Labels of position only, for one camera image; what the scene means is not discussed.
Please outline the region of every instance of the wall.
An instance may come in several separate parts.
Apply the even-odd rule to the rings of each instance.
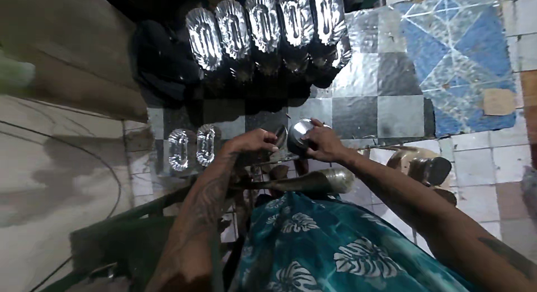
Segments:
[[[0,96],[0,119],[94,152],[120,178],[116,213],[132,195],[121,121]],[[68,234],[102,220],[117,197],[110,171],[85,152],[0,124],[0,282],[29,290],[70,256]],[[63,268],[48,283],[70,271]]]

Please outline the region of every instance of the tattooed arm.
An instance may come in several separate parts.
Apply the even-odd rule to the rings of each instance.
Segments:
[[[336,134],[312,119],[308,154],[356,174],[427,241],[434,256],[486,291],[537,291],[537,266],[495,239],[477,222],[409,176],[345,148]]]
[[[211,289],[211,242],[220,242],[216,223],[223,214],[237,155],[245,151],[277,151],[273,145],[276,139],[273,133],[257,129],[224,144],[181,205],[147,292]]]

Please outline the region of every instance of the electrical wire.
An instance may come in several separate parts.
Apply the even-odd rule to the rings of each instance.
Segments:
[[[117,182],[117,198],[116,198],[116,202],[114,203],[114,206],[112,207],[110,213],[105,217],[105,219],[110,218],[112,216],[112,214],[115,212],[115,210],[117,208],[117,205],[119,204],[119,199],[121,198],[121,191],[122,191],[121,190],[121,182],[119,181],[119,178],[117,177],[116,172],[114,172],[114,169],[108,163],[106,163],[101,157],[99,157],[98,155],[96,155],[96,154],[92,153],[91,151],[88,151],[88,150],[86,150],[86,149],[84,149],[84,148],[82,148],[82,147],[80,147],[78,145],[72,144],[70,142],[67,142],[67,141],[62,140],[60,138],[48,135],[46,133],[42,133],[42,132],[39,132],[39,131],[36,131],[36,130],[33,130],[33,129],[25,128],[24,126],[20,126],[20,125],[13,124],[13,123],[10,123],[10,122],[6,122],[6,121],[3,121],[3,120],[0,120],[0,123],[5,124],[5,125],[9,125],[9,126],[13,126],[14,128],[18,128],[18,129],[26,130],[26,131],[29,131],[29,132],[33,132],[33,133],[36,133],[37,135],[48,137],[48,138],[56,140],[56,141],[58,141],[60,143],[67,144],[69,146],[72,146],[72,147],[74,147],[76,149],[79,149],[79,150],[89,154],[93,158],[96,158],[101,163],[103,163],[103,165],[106,166],[110,170],[110,172],[112,173],[112,176],[114,177],[114,179]],[[42,280],[35,287],[33,287],[30,290],[30,292],[35,292],[37,289],[39,289],[39,287],[41,287],[47,280],[49,280],[53,275],[55,275],[56,272],[58,272],[61,268],[63,268],[63,266],[65,266],[69,261],[71,261],[71,259],[72,259],[72,256],[70,256],[62,264],[60,264],[56,269],[54,269],[47,277],[44,278],[44,280]]]

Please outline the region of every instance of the aluminum foil sheet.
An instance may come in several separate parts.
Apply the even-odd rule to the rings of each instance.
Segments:
[[[193,168],[196,163],[196,135],[194,132],[183,129],[173,130],[168,137],[170,152],[168,161],[176,171],[184,171]]]
[[[250,28],[244,8],[237,1],[224,0],[216,5],[215,14],[232,76],[241,83],[252,80]]]
[[[280,67],[280,25],[276,0],[246,0],[244,6],[252,27],[256,66],[263,74],[274,75]]]
[[[220,136],[220,130],[212,124],[205,124],[198,129],[196,158],[201,165],[208,166],[214,160]]]
[[[186,15],[186,28],[195,60],[205,71],[215,71],[222,64],[222,47],[214,15],[195,8]]]
[[[309,0],[278,0],[282,20],[282,50],[286,68],[301,73],[308,67],[308,45],[314,25]]]
[[[336,45],[345,32],[343,0],[313,0],[316,40],[325,46]]]
[[[343,69],[344,66],[351,60],[351,42],[348,39],[348,33],[341,37],[336,45],[336,58],[332,61],[332,67],[336,69]]]

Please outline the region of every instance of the leaf print fabric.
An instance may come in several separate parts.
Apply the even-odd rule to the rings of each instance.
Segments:
[[[255,208],[251,220],[229,292],[475,290],[354,204],[286,192]]]
[[[342,253],[334,253],[338,272],[388,278],[396,276],[402,270],[382,249],[364,237],[339,247],[339,250]]]
[[[277,292],[322,292],[318,289],[317,281],[310,271],[302,267],[298,261],[293,261],[284,269],[276,272],[276,281],[267,286],[268,289]]]
[[[297,213],[293,215],[291,220],[285,220],[284,225],[281,228],[281,232],[288,234],[291,231],[300,232],[308,231],[310,229],[318,229],[317,223],[308,215],[304,213]]]

